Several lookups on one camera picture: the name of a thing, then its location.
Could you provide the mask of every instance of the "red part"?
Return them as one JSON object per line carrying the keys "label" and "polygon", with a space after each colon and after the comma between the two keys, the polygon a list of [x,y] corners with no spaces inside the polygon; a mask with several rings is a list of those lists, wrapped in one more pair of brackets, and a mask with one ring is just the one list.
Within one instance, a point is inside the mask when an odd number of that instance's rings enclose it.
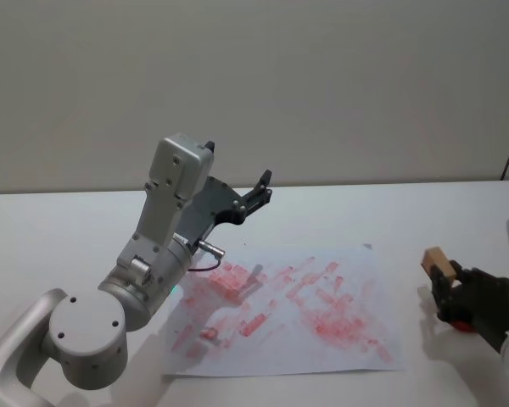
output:
{"label": "red part", "polygon": [[477,330],[473,326],[469,325],[466,322],[462,322],[462,321],[451,322],[450,326],[452,326],[453,328],[455,328],[456,330],[458,330],[460,332],[468,332],[468,333],[477,332]]}

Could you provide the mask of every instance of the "white wall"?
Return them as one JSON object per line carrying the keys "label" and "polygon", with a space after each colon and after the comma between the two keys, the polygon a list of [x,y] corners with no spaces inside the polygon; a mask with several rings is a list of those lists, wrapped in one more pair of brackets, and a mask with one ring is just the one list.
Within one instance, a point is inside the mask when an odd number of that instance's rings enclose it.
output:
{"label": "white wall", "polygon": [[0,191],[141,187],[177,131],[240,185],[496,179],[509,0],[0,0]]}

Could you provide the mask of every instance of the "paper sheet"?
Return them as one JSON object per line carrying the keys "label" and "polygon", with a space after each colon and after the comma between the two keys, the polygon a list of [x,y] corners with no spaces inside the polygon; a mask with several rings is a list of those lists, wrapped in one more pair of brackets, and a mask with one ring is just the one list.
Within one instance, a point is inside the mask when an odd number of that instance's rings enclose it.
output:
{"label": "paper sheet", "polygon": [[[269,376],[401,368],[368,247],[233,250],[185,275],[170,301],[165,374]],[[198,263],[215,263],[205,255]]]}

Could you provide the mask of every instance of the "wooden block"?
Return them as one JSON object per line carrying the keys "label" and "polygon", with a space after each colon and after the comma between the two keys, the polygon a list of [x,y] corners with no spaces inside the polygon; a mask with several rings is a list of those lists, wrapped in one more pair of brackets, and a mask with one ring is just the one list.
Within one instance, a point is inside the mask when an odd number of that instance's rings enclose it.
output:
{"label": "wooden block", "polygon": [[455,269],[452,268],[450,261],[447,259],[447,256],[445,256],[441,248],[427,248],[424,252],[424,257],[422,257],[421,264],[428,276],[430,276],[432,266],[437,265],[443,272],[443,275],[447,277],[450,282],[453,282],[456,278]]}

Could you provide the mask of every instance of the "table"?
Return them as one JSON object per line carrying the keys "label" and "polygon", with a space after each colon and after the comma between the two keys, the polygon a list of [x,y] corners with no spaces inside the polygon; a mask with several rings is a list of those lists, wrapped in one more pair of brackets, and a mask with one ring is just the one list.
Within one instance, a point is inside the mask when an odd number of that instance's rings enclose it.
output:
{"label": "table", "polygon": [[[0,334],[50,288],[94,289],[134,230],[143,200],[142,192],[0,195]],[[279,187],[243,226],[212,233],[210,241],[229,252],[371,243],[401,332],[404,371],[165,380],[165,303],[129,334],[130,364],[112,386],[81,391],[49,361],[34,389],[59,407],[509,405],[498,354],[426,312],[428,278],[419,265],[423,250],[439,245],[464,266],[509,277],[508,218],[509,181]]]}

